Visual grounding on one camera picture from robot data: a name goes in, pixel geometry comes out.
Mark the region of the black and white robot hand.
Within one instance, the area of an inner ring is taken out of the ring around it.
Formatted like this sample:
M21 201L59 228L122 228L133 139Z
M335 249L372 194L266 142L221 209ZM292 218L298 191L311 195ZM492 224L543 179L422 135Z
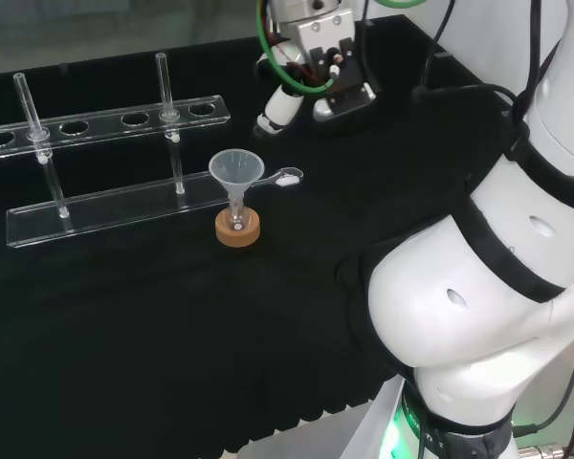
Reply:
M259 1L256 70L278 86L257 116L257 136L274 137L296 119L303 103L324 123L371 105L376 93L356 45L353 10L342 1Z

